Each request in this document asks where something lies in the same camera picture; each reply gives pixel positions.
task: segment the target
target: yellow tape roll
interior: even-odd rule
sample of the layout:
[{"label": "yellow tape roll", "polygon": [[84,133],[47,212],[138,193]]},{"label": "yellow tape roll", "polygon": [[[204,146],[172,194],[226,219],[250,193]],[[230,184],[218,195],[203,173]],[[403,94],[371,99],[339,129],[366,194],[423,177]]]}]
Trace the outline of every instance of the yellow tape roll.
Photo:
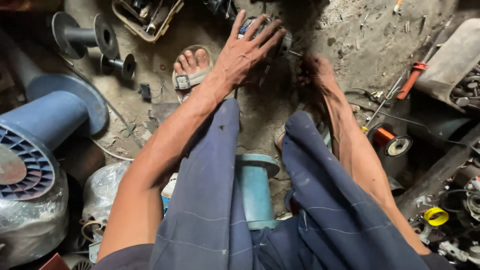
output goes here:
[{"label": "yellow tape roll", "polygon": [[[431,220],[431,218],[435,215],[438,216],[436,219]],[[423,214],[423,218],[428,221],[428,223],[432,226],[440,226],[447,222],[448,220],[448,213],[443,211],[441,208],[434,207],[428,209],[425,214]]]}]

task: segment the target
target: dark blue trousers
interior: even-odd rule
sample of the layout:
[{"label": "dark blue trousers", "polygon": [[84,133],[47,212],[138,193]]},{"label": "dark blue trousers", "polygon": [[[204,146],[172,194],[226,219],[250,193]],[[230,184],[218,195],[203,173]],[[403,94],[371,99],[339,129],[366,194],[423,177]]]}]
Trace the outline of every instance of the dark blue trousers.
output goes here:
[{"label": "dark blue trousers", "polygon": [[181,162],[150,269],[428,269],[302,111],[282,141],[300,213],[250,232],[234,178],[237,101],[225,100],[205,125]]}]

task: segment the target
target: plastic bag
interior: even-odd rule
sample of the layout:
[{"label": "plastic bag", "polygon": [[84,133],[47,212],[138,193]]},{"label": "plastic bag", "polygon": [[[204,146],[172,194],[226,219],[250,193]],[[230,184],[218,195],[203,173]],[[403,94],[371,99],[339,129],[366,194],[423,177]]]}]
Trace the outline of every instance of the plastic bag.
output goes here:
[{"label": "plastic bag", "polygon": [[88,178],[84,188],[84,220],[108,220],[120,180],[129,165],[130,161],[117,162],[99,169]]},{"label": "plastic bag", "polygon": [[67,175],[60,171],[52,188],[27,201],[0,200],[0,242],[6,268],[31,262],[56,248],[68,230]]}]

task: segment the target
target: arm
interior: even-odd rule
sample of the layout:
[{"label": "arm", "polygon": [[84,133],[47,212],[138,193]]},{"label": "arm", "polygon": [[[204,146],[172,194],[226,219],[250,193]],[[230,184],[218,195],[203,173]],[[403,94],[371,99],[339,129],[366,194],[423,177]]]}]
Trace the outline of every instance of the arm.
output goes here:
[{"label": "arm", "polygon": [[132,245],[155,242],[163,217],[160,192],[172,168],[185,154],[188,142],[217,105],[245,80],[248,71],[266,57],[284,34],[277,20],[251,40],[266,19],[264,15],[239,40],[244,17],[245,11],[241,11],[213,70],[188,100],[160,125],[124,174],[97,261]]},{"label": "arm", "polygon": [[330,62],[312,57],[306,63],[313,71],[313,83],[321,92],[329,116],[333,154],[353,180],[380,205],[417,253],[430,253],[398,210],[387,176],[367,136],[358,128],[351,107],[335,81]]}]

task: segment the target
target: hand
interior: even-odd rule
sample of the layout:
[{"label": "hand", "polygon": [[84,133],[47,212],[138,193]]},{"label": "hand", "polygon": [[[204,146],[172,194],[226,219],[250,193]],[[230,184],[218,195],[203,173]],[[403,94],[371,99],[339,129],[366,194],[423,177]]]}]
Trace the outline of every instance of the hand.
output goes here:
[{"label": "hand", "polygon": [[250,25],[242,39],[238,39],[244,18],[245,10],[242,10],[237,15],[230,37],[212,71],[222,74],[222,78],[232,86],[230,91],[245,82],[249,71],[265,59],[269,50],[279,43],[286,32],[285,29],[280,28],[281,21],[275,20],[253,38],[258,28],[267,19],[267,15],[264,14]]},{"label": "hand", "polygon": [[303,71],[307,73],[299,76],[300,83],[306,83],[307,79],[316,86],[322,87],[328,83],[335,83],[333,67],[330,61],[320,55],[305,54],[303,57]]}]

